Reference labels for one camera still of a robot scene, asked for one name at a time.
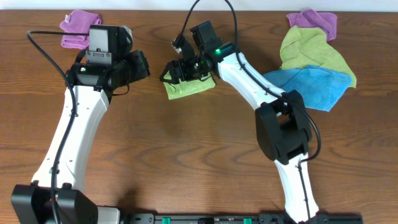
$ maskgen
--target wood grain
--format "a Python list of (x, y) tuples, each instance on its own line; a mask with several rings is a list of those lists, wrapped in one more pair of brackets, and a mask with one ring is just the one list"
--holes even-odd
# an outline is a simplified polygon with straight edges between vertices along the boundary
[[(0, 11), (0, 223), (17, 223), (10, 198), (28, 184), (50, 146), (63, 105), (59, 74), (26, 39), (59, 30), (70, 11)], [(97, 131), (86, 194), (98, 205), (133, 212), (258, 213), (283, 210), (273, 162), (256, 142), (254, 114), (221, 80), (216, 88), (167, 99), (159, 75), (178, 57), (170, 41), (186, 12), (98, 11), (105, 24), (133, 29), (152, 76), (112, 100)], [(237, 12), (239, 44), (261, 73), (278, 69), (289, 29), (286, 12)], [(313, 193), (328, 212), (361, 213), (366, 223), (398, 222), (398, 14), (339, 12), (331, 45), (357, 76), (330, 113), (309, 110), (323, 138), (309, 164)], [(194, 12), (187, 27), (211, 20), (233, 40), (230, 12)], [(77, 50), (60, 37), (35, 36), (64, 69)]]

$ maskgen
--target blue cloth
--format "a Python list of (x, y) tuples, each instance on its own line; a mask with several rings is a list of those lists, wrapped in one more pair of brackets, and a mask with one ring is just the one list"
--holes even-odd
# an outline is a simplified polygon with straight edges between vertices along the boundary
[(286, 92), (297, 90), (305, 107), (329, 112), (337, 103), (353, 79), (341, 72), (315, 65), (276, 70), (263, 75), (275, 86)]

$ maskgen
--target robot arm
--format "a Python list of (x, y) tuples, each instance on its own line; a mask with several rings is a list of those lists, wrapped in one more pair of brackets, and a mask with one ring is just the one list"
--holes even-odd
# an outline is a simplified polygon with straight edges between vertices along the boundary
[[(258, 80), (263, 82), (270, 91), (277, 93), (278, 95), (284, 93), (284, 90), (274, 86), (260, 75), (260, 73), (258, 73), (248, 63), (242, 53), (239, 53), (239, 57), (241, 57), (241, 61), (245, 64), (245, 67), (255, 75)], [(218, 64), (218, 70), (221, 79), (232, 85), (254, 110), (260, 108), (263, 103), (269, 104), (277, 100), (276, 97), (268, 95), (264, 89), (262, 89), (243, 69), (241, 69), (236, 58), (236, 54), (231, 54), (225, 57), (224, 60)], [(288, 164), (282, 164), (277, 159), (274, 161), (284, 188), (286, 212), (296, 223), (308, 220), (307, 207), (304, 201), (304, 191), (300, 174), (297, 169), (299, 161), (306, 159), (307, 157), (308, 153), (300, 153), (299, 155), (289, 159)], [(314, 217), (318, 212), (318, 205), (315, 203), (312, 195), (306, 162), (302, 164), (302, 174), (307, 191), (310, 215), (311, 217)]]
[[(287, 96), (288, 99), (301, 105), (301, 111), (305, 111), (300, 94), (296, 91), (286, 93), (274, 86), (248, 64), (243, 53), (238, 53), (247, 71), (256, 79), (253, 80), (241, 68), (234, 45), (230, 42), (222, 44), (209, 21), (192, 28), (191, 33), (200, 52), (204, 53), (192, 57), (194, 54), (193, 50), (187, 47), (188, 41), (179, 37), (180, 41), (175, 41), (172, 45), (184, 57), (179, 61), (170, 62), (160, 80), (176, 84), (179, 81), (196, 80), (208, 72), (213, 72), (231, 84), (255, 110), (257, 140), (264, 154), (277, 166), (285, 192), (287, 213), (296, 223), (307, 221), (307, 206), (297, 166), (300, 160), (308, 157), (308, 142), (311, 140), (308, 120), (297, 108), (267, 94), (257, 83), (261, 83), (276, 95)], [(164, 80), (166, 72), (170, 73), (171, 80)], [(284, 123), (278, 122), (277, 117), (281, 114), (289, 117)], [(314, 217), (318, 212), (318, 205), (312, 195), (306, 163), (302, 164), (302, 174), (310, 216)]]
[[(77, 116), (63, 147), (63, 153), (58, 165), (56, 188), (61, 189), (64, 183), (69, 183), (72, 189), (84, 192), (88, 155), (91, 151), (97, 127), (108, 109), (109, 101), (104, 90), (93, 91), (92, 86), (76, 85), (73, 87), (73, 92), (77, 102)], [(50, 149), (42, 165), (32, 178), (32, 182), (38, 182), (40, 187), (51, 186), (52, 165), (61, 138), (69, 122), (70, 108), (72, 108), (72, 101), (69, 90), (66, 90), (61, 119)]]

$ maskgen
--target cloth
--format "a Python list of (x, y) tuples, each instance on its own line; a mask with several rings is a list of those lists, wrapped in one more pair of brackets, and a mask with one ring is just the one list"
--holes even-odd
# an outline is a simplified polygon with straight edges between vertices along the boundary
[[(90, 25), (101, 24), (100, 15), (83, 10), (74, 10), (65, 20), (61, 22), (60, 28), (65, 32), (86, 33), (90, 31)], [(64, 35), (61, 45), (65, 48), (85, 49), (88, 47), (90, 39), (88, 36)]]
[(344, 73), (309, 65), (304, 69), (276, 70), (263, 75), (286, 92), (297, 90), (307, 108), (329, 112), (353, 79)]
[(290, 28), (280, 47), (280, 57), (281, 69), (317, 65), (350, 75), (353, 82), (349, 87), (356, 87), (353, 71), (344, 58), (326, 43), (326, 34), (320, 28)]
[[(164, 76), (165, 79), (171, 79), (171, 76), (169, 73), (167, 73)], [(181, 82), (179, 84), (169, 84), (166, 82), (163, 82), (164, 87), (166, 87), (167, 95), (169, 96), (169, 100), (174, 100), (177, 98), (181, 98), (184, 96), (189, 96), (195, 93), (199, 93), (201, 91), (208, 90), (210, 88), (214, 88), (216, 86), (216, 83), (213, 81), (213, 79), (209, 76), (205, 77), (206, 81), (200, 81), (200, 80), (194, 80), (194, 81), (188, 81), (188, 82)]]
[(299, 28), (321, 28), (327, 41), (336, 39), (337, 16), (330, 12), (317, 12), (313, 9), (305, 9), (300, 13), (290, 13), (286, 16), (289, 19), (290, 27)]

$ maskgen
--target yellow-green cloth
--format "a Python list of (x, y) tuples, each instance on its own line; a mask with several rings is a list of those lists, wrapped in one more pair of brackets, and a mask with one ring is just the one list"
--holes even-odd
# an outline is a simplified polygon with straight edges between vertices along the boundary
[(348, 74), (353, 82), (349, 87), (356, 88), (356, 77), (344, 58), (326, 42), (326, 34), (321, 28), (298, 28), (293, 26), (280, 47), (281, 69), (305, 68), (318, 65), (323, 68)]
[[(164, 78), (171, 79), (171, 76), (169, 73), (167, 73), (164, 76)], [(164, 87), (166, 87), (169, 100), (174, 100), (184, 96), (189, 96), (195, 93), (199, 93), (201, 91), (205, 91), (216, 86), (216, 83), (213, 81), (211, 77), (203, 77), (202, 80), (206, 78), (207, 78), (206, 81), (194, 80), (194, 81), (182, 82), (180, 80), (179, 84), (169, 84), (165, 82), (163, 82), (163, 84)]]

